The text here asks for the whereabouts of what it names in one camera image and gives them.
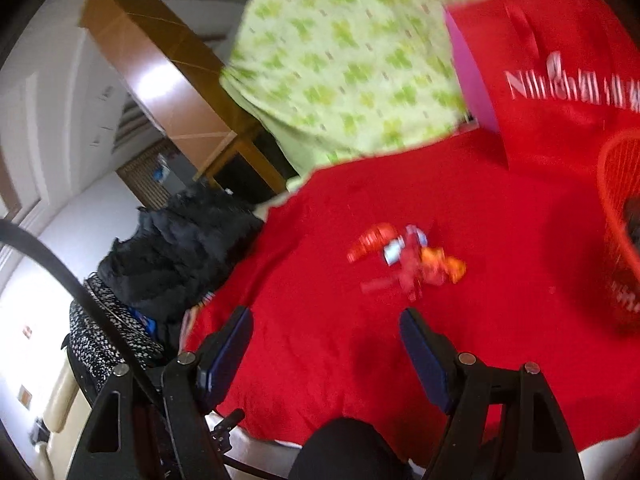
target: metal bolt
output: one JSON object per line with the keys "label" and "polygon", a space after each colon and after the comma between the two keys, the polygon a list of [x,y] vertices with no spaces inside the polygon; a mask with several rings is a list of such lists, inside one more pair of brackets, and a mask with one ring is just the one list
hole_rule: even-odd
{"label": "metal bolt", "polygon": [[181,365],[190,365],[196,360],[196,354],[192,352],[182,352],[178,355],[178,362]]}
{"label": "metal bolt", "polygon": [[476,364],[476,356],[469,352],[462,352],[462,354],[458,356],[458,361],[463,365],[471,366]]}
{"label": "metal bolt", "polygon": [[540,365],[538,363],[534,363],[533,361],[525,363],[524,369],[527,371],[527,374],[536,375],[540,373]]}
{"label": "metal bolt", "polygon": [[126,363],[120,363],[119,365],[115,365],[113,367],[113,374],[122,377],[123,375],[127,375],[129,373],[129,365]]}

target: red blanket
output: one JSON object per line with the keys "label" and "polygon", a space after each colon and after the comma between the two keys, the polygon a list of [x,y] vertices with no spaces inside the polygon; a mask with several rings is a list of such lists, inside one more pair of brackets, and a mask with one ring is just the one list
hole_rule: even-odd
{"label": "red blanket", "polygon": [[[424,464],[444,418],[421,390],[398,336],[399,288],[372,254],[349,264],[371,225],[428,228],[467,263],[457,285],[417,307],[459,351],[493,366],[538,362],[579,449],[640,420],[640,336],[621,336],[602,299],[604,219],[594,189],[506,169],[495,134],[476,130],[399,155],[318,171],[272,210],[253,253],[199,315],[188,348],[238,304],[255,331],[226,401],[257,438],[303,444],[338,416],[370,422],[402,458]],[[491,412],[495,423],[497,412]]]}

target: red bag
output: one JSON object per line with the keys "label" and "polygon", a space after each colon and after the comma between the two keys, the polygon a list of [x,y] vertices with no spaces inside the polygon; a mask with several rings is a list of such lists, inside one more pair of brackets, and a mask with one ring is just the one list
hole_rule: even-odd
{"label": "red bag", "polygon": [[603,0],[449,7],[463,94],[510,168],[593,178],[603,143],[640,126],[640,53]]}

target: green patterned blanket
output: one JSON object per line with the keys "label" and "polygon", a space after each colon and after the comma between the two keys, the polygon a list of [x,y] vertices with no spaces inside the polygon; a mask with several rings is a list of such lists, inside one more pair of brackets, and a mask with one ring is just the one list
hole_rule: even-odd
{"label": "green patterned blanket", "polygon": [[300,175],[432,142],[465,113],[453,1],[250,0],[221,83]]}

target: beige sofa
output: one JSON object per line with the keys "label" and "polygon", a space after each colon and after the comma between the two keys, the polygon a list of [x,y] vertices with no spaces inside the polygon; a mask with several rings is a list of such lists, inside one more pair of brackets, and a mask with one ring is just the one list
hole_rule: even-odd
{"label": "beige sofa", "polygon": [[33,472],[38,480],[65,480],[90,411],[91,407],[80,391],[65,356],[62,370],[42,415],[51,436],[48,443],[36,444],[37,459]]}

